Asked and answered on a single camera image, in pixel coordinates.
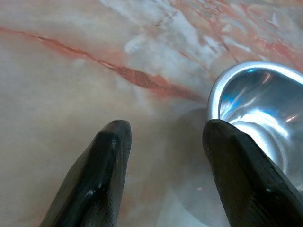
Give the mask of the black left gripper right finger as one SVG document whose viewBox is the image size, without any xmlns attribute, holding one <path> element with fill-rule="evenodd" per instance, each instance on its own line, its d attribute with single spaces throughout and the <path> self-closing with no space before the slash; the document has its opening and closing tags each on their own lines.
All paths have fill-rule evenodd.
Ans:
<svg viewBox="0 0 303 227">
<path fill-rule="evenodd" d="M 251 136 L 212 119 L 202 143 L 231 227 L 303 227 L 303 196 Z"/>
</svg>

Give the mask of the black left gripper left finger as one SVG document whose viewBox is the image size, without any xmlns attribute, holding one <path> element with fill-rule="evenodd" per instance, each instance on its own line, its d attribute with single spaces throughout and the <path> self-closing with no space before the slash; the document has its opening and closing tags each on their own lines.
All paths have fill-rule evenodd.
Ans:
<svg viewBox="0 0 303 227">
<path fill-rule="evenodd" d="M 104 126 L 69 169 L 39 227 L 116 227 L 131 144 L 128 121 Z"/>
</svg>

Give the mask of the shiny metal bowl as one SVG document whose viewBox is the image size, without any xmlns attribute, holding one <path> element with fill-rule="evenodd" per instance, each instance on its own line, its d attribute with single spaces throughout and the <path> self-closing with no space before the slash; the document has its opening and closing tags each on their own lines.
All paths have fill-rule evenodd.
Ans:
<svg viewBox="0 0 303 227">
<path fill-rule="evenodd" d="M 303 73 L 270 61 L 232 66 L 211 89 L 207 118 L 250 135 L 303 194 Z"/>
</svg>

